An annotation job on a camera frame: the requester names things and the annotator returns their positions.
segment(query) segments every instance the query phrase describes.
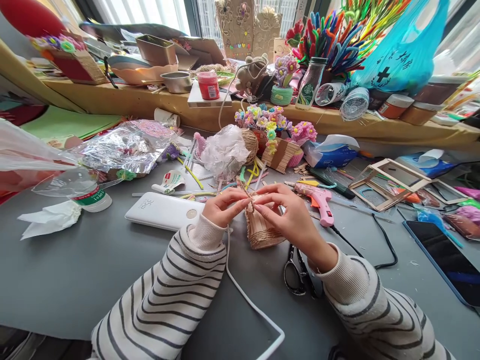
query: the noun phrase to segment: red balloon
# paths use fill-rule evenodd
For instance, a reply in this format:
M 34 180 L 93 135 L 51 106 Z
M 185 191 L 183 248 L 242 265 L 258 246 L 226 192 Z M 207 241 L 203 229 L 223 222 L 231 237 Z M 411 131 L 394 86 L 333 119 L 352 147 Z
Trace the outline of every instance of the red balloon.
M 37 0 L 0 0 L 0 11 L 15 29 L 33 38 L 59 36 L 67 30 L 57 15 Z

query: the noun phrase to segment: striped sleeve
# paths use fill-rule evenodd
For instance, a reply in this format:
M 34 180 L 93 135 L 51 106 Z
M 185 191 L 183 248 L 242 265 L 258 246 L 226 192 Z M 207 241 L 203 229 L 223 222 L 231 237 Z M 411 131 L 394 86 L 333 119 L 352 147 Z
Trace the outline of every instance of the striped sleeve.
M 161 261 L 93 329 L 92 357 L 175 359 L 220 285 L 227 257 L 224 232 L 203 216 L 177 232 Z
M 430 320 L 408 296 L 382 286 L 375 268 L 364 258 L 346 256 L 336 245 L 336 266 L 316 275 L 348 332 L 373 359 L 454 357 L 435 340 Z

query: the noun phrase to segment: hot glue gun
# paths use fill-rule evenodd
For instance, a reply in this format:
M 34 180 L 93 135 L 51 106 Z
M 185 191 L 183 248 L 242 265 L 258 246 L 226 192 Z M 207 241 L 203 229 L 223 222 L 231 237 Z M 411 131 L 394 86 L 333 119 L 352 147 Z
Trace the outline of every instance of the hot glue gun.
M 330 191 L 301 182 L 295 184 L 285 182 L 285 184 L 293 187 L 293 190 L 298 194 L 305 195 L 311 199 L 311 206 L 318 208 L 318 212 L 320 213 L 320 225 L 324 228 L 330 228 L 334 224 L 334 216 L 327 203 L 332 198 Z

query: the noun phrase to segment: teddy bear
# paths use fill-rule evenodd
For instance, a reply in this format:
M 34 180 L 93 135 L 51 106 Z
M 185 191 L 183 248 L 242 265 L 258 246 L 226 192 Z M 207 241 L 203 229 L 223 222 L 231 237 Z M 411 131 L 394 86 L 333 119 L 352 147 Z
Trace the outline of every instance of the teddy bear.
M 249 64 L 249 66 L 242 67 L 238 70 L 236 76 L 238 82 L 235 87 L 240 92 L 246 92 L 247 95 L 255 95 L 267 71 L 269 57 L 266 53 L 256 57 L 247 56 L 245 62 Z

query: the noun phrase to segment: power bank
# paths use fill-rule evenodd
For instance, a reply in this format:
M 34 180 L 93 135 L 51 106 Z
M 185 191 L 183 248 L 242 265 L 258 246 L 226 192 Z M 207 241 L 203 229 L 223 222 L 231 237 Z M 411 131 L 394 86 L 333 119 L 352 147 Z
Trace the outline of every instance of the power bank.
M 202 202 L 146 192 L 127 211 L 125 219 L 176 232 L 186 225 L 196 224 L 204 207 Z

